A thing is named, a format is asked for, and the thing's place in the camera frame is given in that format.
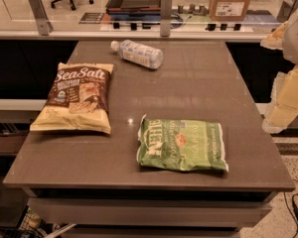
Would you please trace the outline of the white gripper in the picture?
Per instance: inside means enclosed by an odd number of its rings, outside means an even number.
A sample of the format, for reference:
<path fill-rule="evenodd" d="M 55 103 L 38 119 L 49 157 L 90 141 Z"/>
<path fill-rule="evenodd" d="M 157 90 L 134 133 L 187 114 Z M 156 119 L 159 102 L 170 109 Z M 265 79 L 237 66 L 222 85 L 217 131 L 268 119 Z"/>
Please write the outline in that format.
<path fill-rule="evenodd" d="M 288 22 L 282 23 L 265 37 L 260 45 L 270 50 L 283 49 L 284 58 L 298 64 L 298 8 Z M 270 97 L 262 129 L 266 133 L 277 134 L 285 130 L 298 116 L 298 65 L 287 73 L 277 73 Z"/>

